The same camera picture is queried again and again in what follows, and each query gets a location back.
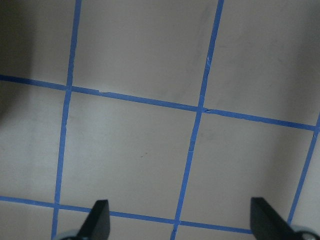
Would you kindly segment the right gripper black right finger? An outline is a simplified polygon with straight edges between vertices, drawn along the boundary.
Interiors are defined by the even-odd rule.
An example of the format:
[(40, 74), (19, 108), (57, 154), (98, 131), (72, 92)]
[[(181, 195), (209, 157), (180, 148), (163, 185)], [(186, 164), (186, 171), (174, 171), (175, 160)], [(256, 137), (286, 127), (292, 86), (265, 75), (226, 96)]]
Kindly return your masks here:
[(256, 240), (294, 240), (295, 232), (263, 197), (250, 200), (250, 230)]

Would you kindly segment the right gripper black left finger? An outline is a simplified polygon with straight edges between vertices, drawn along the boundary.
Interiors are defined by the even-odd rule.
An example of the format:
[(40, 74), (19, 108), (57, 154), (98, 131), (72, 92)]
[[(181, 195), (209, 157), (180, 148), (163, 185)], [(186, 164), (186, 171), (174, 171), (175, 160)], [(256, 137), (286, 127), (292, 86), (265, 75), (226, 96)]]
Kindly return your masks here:
[(78, 240), (107, 240), (111, 231), (109, 202), (97, 200), (77, 233)]

